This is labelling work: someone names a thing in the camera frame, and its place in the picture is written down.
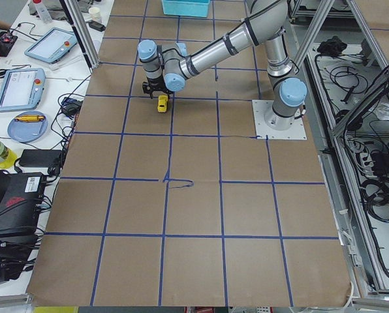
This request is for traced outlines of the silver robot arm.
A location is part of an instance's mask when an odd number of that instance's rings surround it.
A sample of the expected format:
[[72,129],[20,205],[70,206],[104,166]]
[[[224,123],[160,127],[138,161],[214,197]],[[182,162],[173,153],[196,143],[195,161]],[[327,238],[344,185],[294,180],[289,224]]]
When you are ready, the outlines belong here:
[[250,46],[263,44],[274,91],[273,104],[264,114],[264,120],[272,129],[289,129],[304,103],[307,87],[295,77],[297,66],[289,57],[284,40],[288,3],[284,0],[248,1],[247,6],[249,15],[238,26],[192,54],[186,52],[183,44],[158,46],[152,40],[141,41],[138,57],[147,78],[142,84],[143,92],[171,95],[182,91],[187,80]]

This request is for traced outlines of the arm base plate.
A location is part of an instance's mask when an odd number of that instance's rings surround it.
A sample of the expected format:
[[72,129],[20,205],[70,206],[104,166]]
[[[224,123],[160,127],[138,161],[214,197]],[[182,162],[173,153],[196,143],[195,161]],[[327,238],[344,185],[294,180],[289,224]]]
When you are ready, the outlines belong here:
[[255,132],[263,140],[306,140],[303,119],[298,108],[292,117],[280,117],[273,112],[272,100],[252,100]]

